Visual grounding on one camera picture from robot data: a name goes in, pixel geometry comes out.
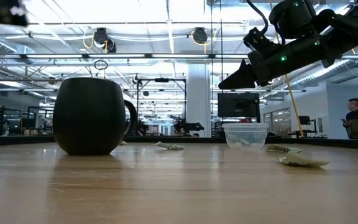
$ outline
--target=pillar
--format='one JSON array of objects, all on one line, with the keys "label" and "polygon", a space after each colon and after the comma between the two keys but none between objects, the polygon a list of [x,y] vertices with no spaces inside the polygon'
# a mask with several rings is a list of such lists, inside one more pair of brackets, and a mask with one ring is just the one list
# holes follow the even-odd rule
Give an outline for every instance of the pillar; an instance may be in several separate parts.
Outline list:
[{"label": "pillar", "polygon": [[211,137],[211,90],[208,64],[190,64],[187,73],[186,122],[201,123],[201,138]]}]

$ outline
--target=table surface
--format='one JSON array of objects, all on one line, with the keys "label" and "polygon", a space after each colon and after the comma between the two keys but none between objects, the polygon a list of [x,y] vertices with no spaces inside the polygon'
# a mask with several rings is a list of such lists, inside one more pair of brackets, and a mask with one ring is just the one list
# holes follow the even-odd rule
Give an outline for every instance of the table surface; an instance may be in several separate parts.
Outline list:
[{"label": "table surface", "polygon": [[331,161],[311,169],[279,163],[283,154],[184,147],[129,144],[101,157],[0,147],[0,223],[358,224],[357,149],[297,146]]}]

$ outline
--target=clear plastic container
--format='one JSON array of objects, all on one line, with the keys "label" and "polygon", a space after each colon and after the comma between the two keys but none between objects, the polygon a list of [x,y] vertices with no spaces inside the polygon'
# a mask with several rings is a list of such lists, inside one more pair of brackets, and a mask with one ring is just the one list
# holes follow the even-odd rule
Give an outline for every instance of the clear plastic container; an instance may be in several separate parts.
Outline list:
[{"label": "clear plastic container", "polygon": [[223,124],[226,142],[233,149],[262,149],[265,145],[268,124],[229,123]]}]

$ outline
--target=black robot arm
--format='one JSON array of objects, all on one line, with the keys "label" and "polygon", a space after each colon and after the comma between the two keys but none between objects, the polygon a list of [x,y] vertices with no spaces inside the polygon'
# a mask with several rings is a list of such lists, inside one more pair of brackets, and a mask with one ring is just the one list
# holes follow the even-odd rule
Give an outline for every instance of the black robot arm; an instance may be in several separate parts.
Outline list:
[{"label": "black robot arm", "polygon": [[[275,6],[270,23],[282,37],[295,40],[275,44],[257,29],[251,30],[244,38],[245,45],[253,50],[248,54],[250,64],[243,60],[240,69],[221,82],[219,88],[253,88],[255,82],[265,86],[269,80],[319,60],[329,67],[343,53],[358,46],[358,0],[344,16],[330,9],[315,15],[310,5],[310,0],[284,0]],[[329,26],[325,34],[320,34]]]}]

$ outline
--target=black mug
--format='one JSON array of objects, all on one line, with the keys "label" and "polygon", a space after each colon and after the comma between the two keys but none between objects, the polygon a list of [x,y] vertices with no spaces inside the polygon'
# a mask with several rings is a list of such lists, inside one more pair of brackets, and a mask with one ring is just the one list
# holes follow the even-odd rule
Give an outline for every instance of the black mug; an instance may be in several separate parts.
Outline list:
[{"label": "black mug", "polygon": [[[126,128],[125,106],[131,120]],[[69,155],[110,154],[137,122],[135,106],[121,87],[99,78],[69,78],[60,85],[53,110],[53,135]]]}]

